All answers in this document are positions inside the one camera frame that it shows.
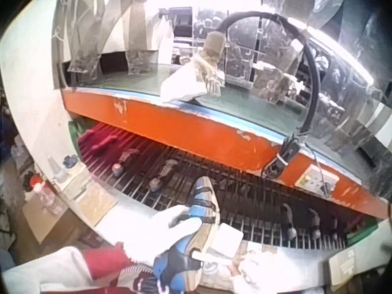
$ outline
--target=person's left hand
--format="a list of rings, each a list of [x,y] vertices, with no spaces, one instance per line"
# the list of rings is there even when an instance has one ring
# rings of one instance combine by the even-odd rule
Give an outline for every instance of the person's left hand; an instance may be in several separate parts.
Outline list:
[[[197,217],[191,217],[174,225],[176,219],[181,214],[186,214],[188,210],[189,208],[184,205],[177,205],[158,212],[146,222],[140,239],[124,244],[127,256],[136,262],[153,266],[158,255],[183,237],[195,233],[202,225],[202,220]]]

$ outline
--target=gloved hand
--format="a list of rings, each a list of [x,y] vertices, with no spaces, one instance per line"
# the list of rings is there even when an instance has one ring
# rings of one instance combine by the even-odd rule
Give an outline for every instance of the gloved hand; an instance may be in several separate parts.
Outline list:
[[[169,250],[181,238],[195,233],[202,225],[201,219],[192,217],[173,226],[176,219],[188,210],[188,207],[178,205],[154,215],[140,228],[140,239],[124,244],[127,256],[136,262],[153,266],[158,255]]]
[[[276,294],[274,255],[270,252],[248,252],[229,266],[235,294]]]

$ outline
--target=white sleeve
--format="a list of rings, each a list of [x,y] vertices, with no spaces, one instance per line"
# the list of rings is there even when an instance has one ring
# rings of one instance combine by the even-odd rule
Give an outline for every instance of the white sleeve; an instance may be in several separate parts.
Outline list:
[[[81,252],[74,247],[38,258],[3,273],[10,294],[39,294],[43,284],[63,287],[90,287],[93,285],[89,269]]]

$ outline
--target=black hose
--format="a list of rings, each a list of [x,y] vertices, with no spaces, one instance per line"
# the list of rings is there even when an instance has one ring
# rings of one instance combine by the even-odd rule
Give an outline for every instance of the black hose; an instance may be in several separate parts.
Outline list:
[[[312,55],[311,49],[305,42],[306,38],[294,25],[289,23],[285,17],[282,17],[278,14],[271,14],[268,12],[260,11],[235,12],[233,14],[230,14],[227,18],[223,20],[223,22],[220,23],[216,30],[218,32],[226,33],[228,28],[233,23],[248,17],[260,17],[262,19],[271,20],[279,25],[282,24],[283,27],[294,36],[294,38],[300,40],[301,43],[304,43],[304,55],[307,59],[307,63],[309,64],[309,71],[312,81],[312,95],[311,104],[309,106],[309,110],[307,111],[307,115],[303,122],[303,125],[300,128],[299,135],[308,133],[311,129],[312,121],[317,110],[317,104],[319,101],[320,75],[319,70],[316,67],[316,63]]]

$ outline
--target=red cuff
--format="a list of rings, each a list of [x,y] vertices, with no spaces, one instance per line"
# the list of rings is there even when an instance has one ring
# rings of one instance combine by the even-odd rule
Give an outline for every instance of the red cuff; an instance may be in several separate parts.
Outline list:
[[[82,253],[93,280],[108,276],[134,264],[126,255],[123,245],[90,249]]]

